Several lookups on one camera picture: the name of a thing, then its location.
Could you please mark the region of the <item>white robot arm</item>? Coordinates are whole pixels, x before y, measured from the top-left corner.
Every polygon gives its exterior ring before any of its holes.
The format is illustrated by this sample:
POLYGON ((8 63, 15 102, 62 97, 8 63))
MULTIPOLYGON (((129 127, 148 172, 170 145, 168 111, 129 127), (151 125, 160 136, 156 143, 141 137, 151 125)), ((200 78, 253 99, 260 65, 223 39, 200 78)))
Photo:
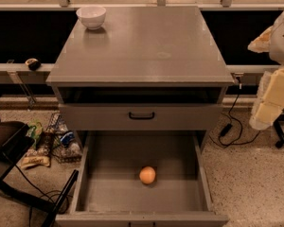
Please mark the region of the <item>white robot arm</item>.
POLYGON ((280 64, 273 73, 265 71, 257 89, 250 126, 266 130, 284 110, 284 11, 274 24, 249 43, 248 49, 256 53, 268 52, 272 61, 280 64))

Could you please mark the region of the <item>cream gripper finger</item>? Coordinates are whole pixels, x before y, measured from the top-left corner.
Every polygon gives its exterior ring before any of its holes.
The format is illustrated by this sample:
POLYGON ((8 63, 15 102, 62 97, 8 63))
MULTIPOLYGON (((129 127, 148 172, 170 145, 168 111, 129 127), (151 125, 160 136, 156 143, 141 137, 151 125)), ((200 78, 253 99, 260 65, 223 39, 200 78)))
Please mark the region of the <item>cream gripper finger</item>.
POLYGON ((284 110, 284 66, 273 73, 265 72, 259 82, 250 126, 263 131, 273 125, 284 110))
POLYGON ((247 49, 256 53, 268 52, 270 48, 271 33, 272 28, 269 26, 248 44, 247 49))

